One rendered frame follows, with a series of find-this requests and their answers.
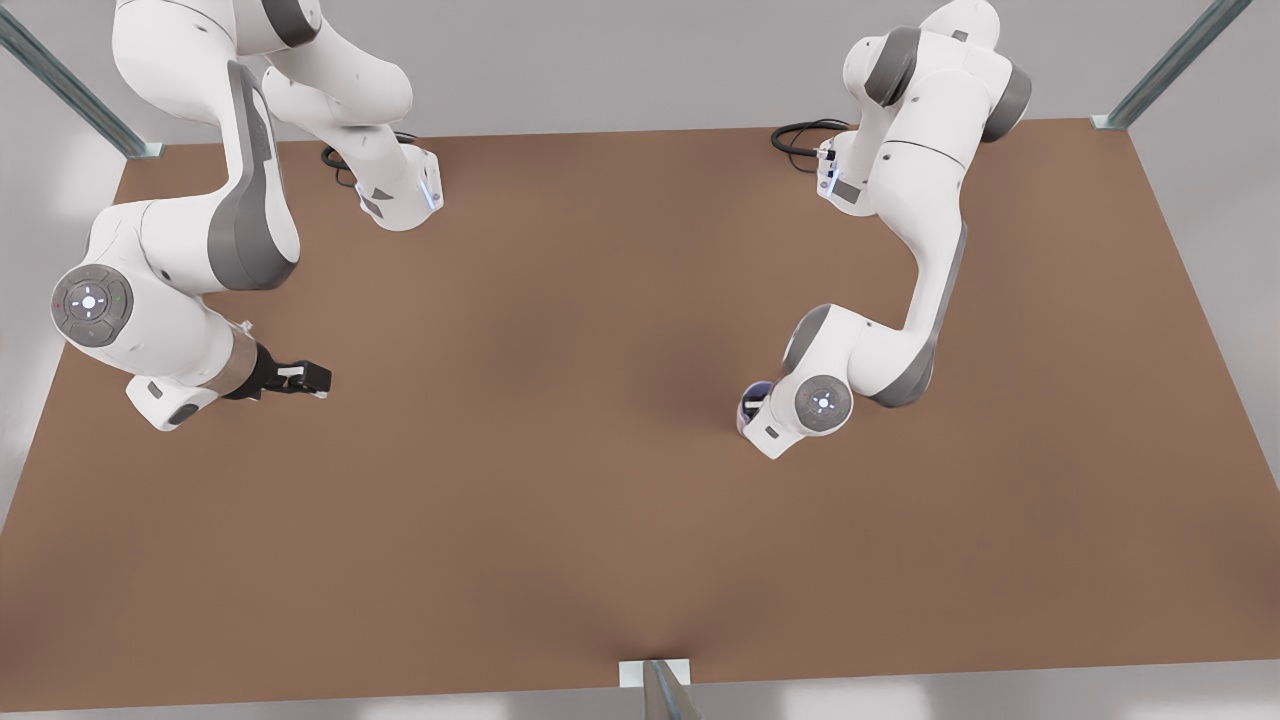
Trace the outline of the purple cup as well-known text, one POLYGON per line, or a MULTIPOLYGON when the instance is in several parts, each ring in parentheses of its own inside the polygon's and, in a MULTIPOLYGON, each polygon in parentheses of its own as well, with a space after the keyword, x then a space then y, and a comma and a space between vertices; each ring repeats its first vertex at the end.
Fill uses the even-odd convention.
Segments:
POLYGON ((768 398, 773 384, 774 383, 771 380, 759 380, 751 383, 742 392, 736 409, 736 427, 741 436, 745 434, 746 425, 759 413, 760 407, 768 398))

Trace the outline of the silver frame post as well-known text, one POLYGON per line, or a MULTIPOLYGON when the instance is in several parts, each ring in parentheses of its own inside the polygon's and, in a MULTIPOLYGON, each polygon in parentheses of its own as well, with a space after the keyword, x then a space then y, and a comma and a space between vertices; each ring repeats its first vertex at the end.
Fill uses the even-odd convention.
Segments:
POLYGON ((0 5, 0 46, 127 159, 155 159, 163 143, 145 142, 6 8, 0 5))
POLYGON ((703 720, 689 694, 687 659, 621 661, 618 673, 620 687, 643 689, 644 720, 703 720))
POLYGON ((1213 0, 1111 111, 1091 117, 1091 126, 1129 129, 1253 1, 1213 0))

